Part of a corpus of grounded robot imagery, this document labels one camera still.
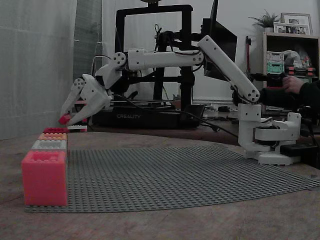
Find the gray curtain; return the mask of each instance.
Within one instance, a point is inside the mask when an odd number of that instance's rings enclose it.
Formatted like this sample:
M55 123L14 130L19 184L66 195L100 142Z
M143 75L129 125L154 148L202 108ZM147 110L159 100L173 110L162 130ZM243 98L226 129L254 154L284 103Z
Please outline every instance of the gray curtain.
M95 55L102 54L102 0L78 0L74 29L73 79L91 74ZM97 58L97 68L102 59Z
M57 126L73 78L77 0L0 0L0 140Z

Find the shelf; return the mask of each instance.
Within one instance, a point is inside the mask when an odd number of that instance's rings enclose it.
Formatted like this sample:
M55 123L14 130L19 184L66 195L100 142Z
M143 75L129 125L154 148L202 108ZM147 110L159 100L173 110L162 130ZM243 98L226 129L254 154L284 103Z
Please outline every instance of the shelf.
M266 36L280 37L280 38L296 38L296 39L319 39L319 36L302 35L302 34L291 34L291 33L275 33L265 32Z
M311 59L316 74L320 76L320 37L290 33L263 33L263 74L267 74L267 52L297 51L302 47Z

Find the potted plant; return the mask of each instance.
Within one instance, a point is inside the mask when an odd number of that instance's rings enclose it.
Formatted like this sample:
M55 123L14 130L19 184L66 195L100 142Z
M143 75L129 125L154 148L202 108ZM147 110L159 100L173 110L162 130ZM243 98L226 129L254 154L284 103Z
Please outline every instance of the potted plant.
M259 18L257 17L249 17L250 19L256 20L254 23L255 25L261 26L264 28L264 31L266 33L273 33L274 32L274 23L279 22L278 16L276 16L275 13L272 14L272 16L268 13L267 10L265 10L265 14Z

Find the picture frame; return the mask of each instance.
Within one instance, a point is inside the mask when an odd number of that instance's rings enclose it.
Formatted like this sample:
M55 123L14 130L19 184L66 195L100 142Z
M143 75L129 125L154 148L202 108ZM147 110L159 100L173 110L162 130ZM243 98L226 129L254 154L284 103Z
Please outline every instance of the picture frame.
M281 13L281 22L286 24L299 24L299 25L308 25L309 35L313 34L311 15L308 13L290 13L283 12Z
M310 29L308 25L285 22L275 22L273 25L274 32L277 34L310 35Z

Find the creality logo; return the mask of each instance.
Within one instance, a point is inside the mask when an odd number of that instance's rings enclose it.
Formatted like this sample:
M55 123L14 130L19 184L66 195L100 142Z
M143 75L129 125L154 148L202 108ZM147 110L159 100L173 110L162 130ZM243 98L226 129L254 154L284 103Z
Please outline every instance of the creality logo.
M141 115L136 114L118 114L116 116L117 119L140 119Z

